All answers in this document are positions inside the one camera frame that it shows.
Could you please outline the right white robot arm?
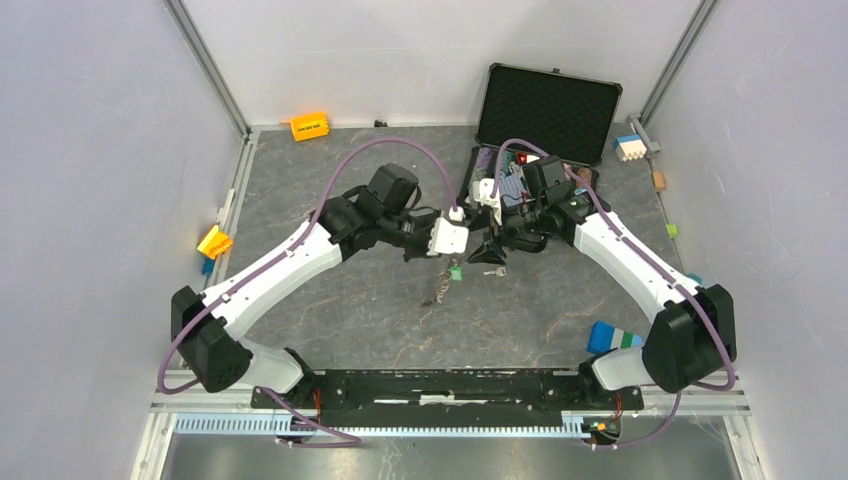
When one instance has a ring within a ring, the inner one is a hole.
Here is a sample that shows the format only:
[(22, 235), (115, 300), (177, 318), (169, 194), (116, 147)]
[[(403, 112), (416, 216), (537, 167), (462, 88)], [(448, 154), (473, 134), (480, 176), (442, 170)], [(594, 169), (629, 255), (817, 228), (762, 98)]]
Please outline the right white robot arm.
[(503, 263), (513, 231), (558, 236), (603, 268), (651, 322), (637, 346), (608, 347), (585, 361), (580, 400), (602, 408), (619, 389), (654, 385), (677, 394), (689, 386), (726, 391), (736, 383), (733, 298), (721, 285), (705, 287), (674, 270), (623, 224), (590, 182), (556, 156), (525, 164), (527, 192), (508, 207), (498, 164), (470, 175), (466, 203), (486, 219), (488, 242), (471, 262)]

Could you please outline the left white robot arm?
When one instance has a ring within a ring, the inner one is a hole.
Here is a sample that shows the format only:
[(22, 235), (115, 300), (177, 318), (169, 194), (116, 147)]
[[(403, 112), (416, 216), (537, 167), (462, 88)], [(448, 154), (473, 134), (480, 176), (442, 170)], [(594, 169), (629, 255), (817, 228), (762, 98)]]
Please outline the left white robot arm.
[(306, 405), (314, 381), (294, 355), (250, 343), (246, 333), (305, 283), (378, 243), (402, 249), (406, 261), (448, 254), (456, 244), (450, 233), (458, 208), (420, 209), (410, 202), (419, 195), (410, 171), (383, 165), (369, 184), (325, 194), (293, 234), (235, 276), (202, 292), (178, 289), (170, 299), (166, 356), (180, 355), (194, 377), (170, 386), (159, 372), (158, 389), (174, 395), (199, 386), (219, 393), (249, 382), (272, 388), (290, 407)]

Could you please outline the metal keyring with tags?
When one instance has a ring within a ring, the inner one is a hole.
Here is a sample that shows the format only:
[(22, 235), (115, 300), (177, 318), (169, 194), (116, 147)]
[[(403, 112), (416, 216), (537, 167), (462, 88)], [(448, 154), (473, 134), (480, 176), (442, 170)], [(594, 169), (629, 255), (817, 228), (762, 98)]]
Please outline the metal keyring with tags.
[(422, 307), (430, 307), (433, 305), (440, 305), (444, 301), (444, 297), (446, 296), (448, 290), (452, 286), (453, 283), (461, 282), (464, 279), (463, 269), (461, 267), (461, 260), (459, 257), (451, 257), (448, 261), (446, 267), (440, 273), (435, 291), (433, 295), (425, 300), (421, 306)]

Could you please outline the small silver key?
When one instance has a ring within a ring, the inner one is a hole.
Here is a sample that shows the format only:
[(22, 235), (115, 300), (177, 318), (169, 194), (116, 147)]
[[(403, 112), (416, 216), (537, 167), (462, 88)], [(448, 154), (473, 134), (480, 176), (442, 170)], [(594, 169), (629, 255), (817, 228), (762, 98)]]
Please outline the small silver key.
[(507, 275), (507, 270), (506, 270), (505, 267), (501, 266), (501, 267), (497, 267), (493, 270), (485, 271), (484, 275), (485, 276), (504, 277), (504, 276)]

